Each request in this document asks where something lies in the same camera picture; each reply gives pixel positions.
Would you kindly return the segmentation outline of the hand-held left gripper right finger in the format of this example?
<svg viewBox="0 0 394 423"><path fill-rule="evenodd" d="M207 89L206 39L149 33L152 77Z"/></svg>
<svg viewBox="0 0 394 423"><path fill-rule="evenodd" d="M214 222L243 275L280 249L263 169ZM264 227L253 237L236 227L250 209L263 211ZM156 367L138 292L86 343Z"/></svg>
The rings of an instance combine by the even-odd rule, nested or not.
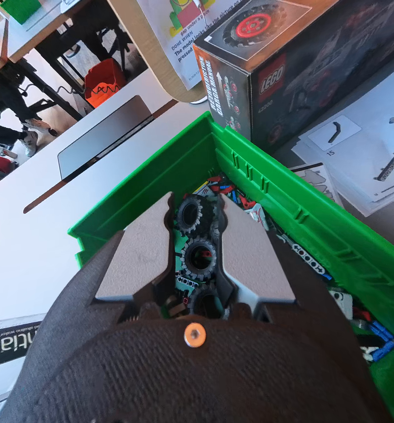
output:
<svg viewBox="0 0 394 423"><path fill-rule="evenodd" d="M293 304L295 294L264 227L224 194L218 197L217 292L221 304Z"/></svg>

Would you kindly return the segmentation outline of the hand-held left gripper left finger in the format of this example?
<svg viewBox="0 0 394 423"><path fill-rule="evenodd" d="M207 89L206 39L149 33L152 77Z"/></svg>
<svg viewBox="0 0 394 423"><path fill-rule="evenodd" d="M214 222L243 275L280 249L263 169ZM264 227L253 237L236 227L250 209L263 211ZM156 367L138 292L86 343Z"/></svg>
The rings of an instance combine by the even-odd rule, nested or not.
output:
<svg viewBox="0 0 394 423"><path fill-rule="evenodd" d="M166 193L132 223L96 292L97 300L165 302L175 287L175 195Z"/></svg>

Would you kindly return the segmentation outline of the pile of lego pieces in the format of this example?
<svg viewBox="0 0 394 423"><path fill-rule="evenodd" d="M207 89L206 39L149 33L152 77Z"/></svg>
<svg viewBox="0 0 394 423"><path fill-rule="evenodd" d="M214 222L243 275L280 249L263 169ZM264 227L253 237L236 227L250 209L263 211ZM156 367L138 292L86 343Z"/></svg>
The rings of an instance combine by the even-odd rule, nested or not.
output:
<svg viewBox="0 0 394 423"><path fill-rule="evenodd" d="M300 244L296 243L292 238L286 235L282 229L275 225L274 221L265 213L260 203L249 199L243 192L241 192L241 190L238 190L235 184L231 183L227 179L225 174L222 173L216 177L208 178L207 181L192 194L203 196L214 202L215 217L210 226L209 233L207 235L198 236L206 236L214 243L216 248L219 240L217 197L219 194L224 194L241 209L243 209L254 221L260 223L266 231L270 231L272 229L275 230L277 238L279 238L284 244L289 245L290 249L294 251L296 255L301 257L301 259L304 260L317 274L326 278L328 281L332 280L332 276L327 273L325 268L319 264L314 257L305 251ZM188 241L190 238L194 238L196 236L185 237L187 237ZM178 257L177 260L180 260L181 252L176 252L175 255ZM182 269L180 264L180 268L175 272L175 295L171 297L171 299L178 302L178 304L175 306L166 305L169 315L171 317L178 314L182 315L185 310L189 313L187 305L193 290L205 283L213 283L216 287L216 274L217 272L215 271L215 274L210 280L200 282L186 277L185 270ZM353 326L359 327L364 331L371 332L369 335L357 335L360 349L363 351L363 358L368 362L368 364L371 362L378 362L394 349L394 335L377 320L372 320L368 311L355 308L353 306L353 297L349 293L340 288L332 288L329 289L328 292L334 298L335 303Z"/></svg>

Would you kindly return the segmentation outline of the green plastic storage bin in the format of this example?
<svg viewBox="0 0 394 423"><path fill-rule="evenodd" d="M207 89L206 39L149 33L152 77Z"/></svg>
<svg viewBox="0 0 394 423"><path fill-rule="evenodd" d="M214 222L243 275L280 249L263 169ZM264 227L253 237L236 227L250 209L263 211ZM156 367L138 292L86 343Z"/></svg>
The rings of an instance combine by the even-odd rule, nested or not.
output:
<svg viewBox="0 0 394 423"><path fill-rule="evenodd" d="M79 268L166 192L177 203L224 172L262 205L335 282L394 335L394 246L273 157L205 112L118 184L68 230ZM394 417L394 349L369 367Z"/></svg>

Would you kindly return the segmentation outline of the lego instruction booklet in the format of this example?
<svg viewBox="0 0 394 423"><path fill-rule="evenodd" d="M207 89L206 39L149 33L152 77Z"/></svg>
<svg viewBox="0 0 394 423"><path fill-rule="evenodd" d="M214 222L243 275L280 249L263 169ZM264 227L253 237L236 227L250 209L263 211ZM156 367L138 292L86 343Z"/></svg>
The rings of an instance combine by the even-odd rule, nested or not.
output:
<svg viewBox="0 0 394 423"><path fill-rule="evenodd" d="M292 151L306 164L321 162L363 216L394 202L394 72L300 135Z"/></svg>

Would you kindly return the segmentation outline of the black lego set box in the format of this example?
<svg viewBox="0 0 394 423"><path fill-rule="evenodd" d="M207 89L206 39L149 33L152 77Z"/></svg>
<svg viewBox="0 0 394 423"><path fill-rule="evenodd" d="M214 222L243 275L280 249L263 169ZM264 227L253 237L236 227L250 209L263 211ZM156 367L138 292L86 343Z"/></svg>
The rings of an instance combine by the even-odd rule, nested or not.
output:
<svg viewBox="0 0 394 423"><path fill-rule="evenodd" d="M394 55L394 0L242 1L193 48L213 120L270 153Z"/></svg>

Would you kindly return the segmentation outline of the grey sticker sheet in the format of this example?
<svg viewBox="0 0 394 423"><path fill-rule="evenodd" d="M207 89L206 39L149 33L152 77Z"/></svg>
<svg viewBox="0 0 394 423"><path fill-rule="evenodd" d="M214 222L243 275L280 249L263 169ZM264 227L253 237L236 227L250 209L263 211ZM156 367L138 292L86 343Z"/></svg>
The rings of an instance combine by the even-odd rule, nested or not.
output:
<svg viewBox="0 0 394 423"><path fill-rule="evenodd" d="M290 167L289 170L344 208L341 198L332 182L332 178L323 163L294 166Z"/></svg>

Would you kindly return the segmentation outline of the silver laptop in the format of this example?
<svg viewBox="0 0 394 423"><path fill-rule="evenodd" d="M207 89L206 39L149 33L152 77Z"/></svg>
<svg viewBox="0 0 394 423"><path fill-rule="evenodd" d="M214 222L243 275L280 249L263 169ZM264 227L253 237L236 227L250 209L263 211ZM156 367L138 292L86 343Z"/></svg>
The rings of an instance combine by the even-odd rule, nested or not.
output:
<svg viewBox="0 0 394 423"><path fill-rule="evenodd" d="M142 98L132 97L58 154L61 179L83 170L94 159L103 158L153 120Z"/></svg>

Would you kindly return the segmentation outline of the clear plastic water bottle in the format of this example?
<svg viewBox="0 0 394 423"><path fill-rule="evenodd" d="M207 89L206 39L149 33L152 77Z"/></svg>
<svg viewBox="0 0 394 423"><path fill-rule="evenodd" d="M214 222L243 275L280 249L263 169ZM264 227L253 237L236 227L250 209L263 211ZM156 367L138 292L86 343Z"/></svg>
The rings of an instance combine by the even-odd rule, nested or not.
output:
<svg viewBox="0 0 394 423"><path fill-rule="evenodd" d="M0 321L0 365L25 357L43 318Z"/></svg>

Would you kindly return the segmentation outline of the orange plastic crate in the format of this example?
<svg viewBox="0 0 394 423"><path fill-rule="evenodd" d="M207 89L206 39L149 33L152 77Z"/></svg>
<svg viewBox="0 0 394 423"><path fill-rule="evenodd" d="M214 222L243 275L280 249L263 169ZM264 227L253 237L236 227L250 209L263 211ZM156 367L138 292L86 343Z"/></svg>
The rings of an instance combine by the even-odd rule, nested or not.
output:
<svg viewBox="0 0 394 423"><path fill-rule="evenodd" d="M85 76L85 100L97 108L127 84L125 75L113 59L106 59L92 67Z"/></svg>

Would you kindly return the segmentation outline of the white printed instruction poster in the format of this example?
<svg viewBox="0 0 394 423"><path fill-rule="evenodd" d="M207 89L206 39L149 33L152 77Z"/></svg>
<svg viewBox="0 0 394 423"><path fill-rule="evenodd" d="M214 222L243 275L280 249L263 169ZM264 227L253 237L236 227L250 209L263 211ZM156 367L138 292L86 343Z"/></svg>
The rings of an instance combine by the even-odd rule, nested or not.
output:
<svg viewBox="0 0 394 423"><path fill-rule="evenodd" d="M205 20L192 0L137 1L165 55L187 90L201 81L193 43L241 1L202 0Z"/></svg>

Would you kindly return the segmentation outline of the small green box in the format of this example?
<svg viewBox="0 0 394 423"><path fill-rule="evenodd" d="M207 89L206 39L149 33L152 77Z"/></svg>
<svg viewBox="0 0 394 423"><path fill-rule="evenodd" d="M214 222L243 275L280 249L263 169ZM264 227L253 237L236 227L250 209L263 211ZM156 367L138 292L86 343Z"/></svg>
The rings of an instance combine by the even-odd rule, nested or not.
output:
<svg viewBox="0 0 394 423"><path fill-rule="evenodd" d="M24 24L40 8L38 0L0 0L0 8L19 24Z"/></svg>

